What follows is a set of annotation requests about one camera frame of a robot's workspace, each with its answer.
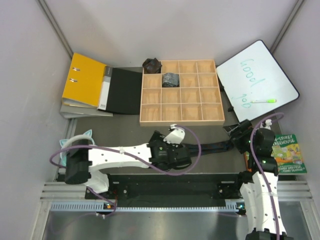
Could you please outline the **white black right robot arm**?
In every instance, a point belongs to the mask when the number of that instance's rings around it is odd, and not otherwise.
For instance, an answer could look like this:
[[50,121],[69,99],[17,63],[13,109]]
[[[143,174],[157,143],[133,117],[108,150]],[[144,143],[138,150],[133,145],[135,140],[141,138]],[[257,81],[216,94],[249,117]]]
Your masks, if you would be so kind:
[[275,133],[272,120],[253,127],[249,120],[225,126],[231,143],[241,153],[248,153],[249,171],[240,172],[233,185],[234,194],[243,198],[248,222],[247,240],[289,240],[282,222],[278,180],[279,171],[272,157]]

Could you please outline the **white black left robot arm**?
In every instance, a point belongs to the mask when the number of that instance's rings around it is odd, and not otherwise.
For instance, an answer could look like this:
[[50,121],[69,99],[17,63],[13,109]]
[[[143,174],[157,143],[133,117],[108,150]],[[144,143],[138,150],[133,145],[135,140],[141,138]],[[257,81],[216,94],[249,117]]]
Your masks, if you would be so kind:
[[61,142],[67,150],[61,153],[65,167],[64,182],[91,188],[102,198],[109,198],[114,191],[103,169],[135,167],[162,171],[183,170],[192,163],[189,150],[182,144],[185,131],[173,128],[168,135],[154,131],[149,142],[136,146],[112,147],[110,150],[94,148],[95,142],[88,133]]

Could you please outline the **brown blue striped tie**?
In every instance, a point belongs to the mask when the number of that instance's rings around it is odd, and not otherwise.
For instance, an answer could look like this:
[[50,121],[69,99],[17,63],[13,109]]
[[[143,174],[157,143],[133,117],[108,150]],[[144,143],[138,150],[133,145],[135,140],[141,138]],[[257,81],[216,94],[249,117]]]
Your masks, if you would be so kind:
[[[199,146],[197,144],[185,143],[184,145],[188,149],[191,157],[198,156]],[[230,151],[234,148],[234,144],[231,142],[231,140],[225,140],[220,142],[201,144],[200,147],[201,156],[204,156],[209,154],[217,154]]]

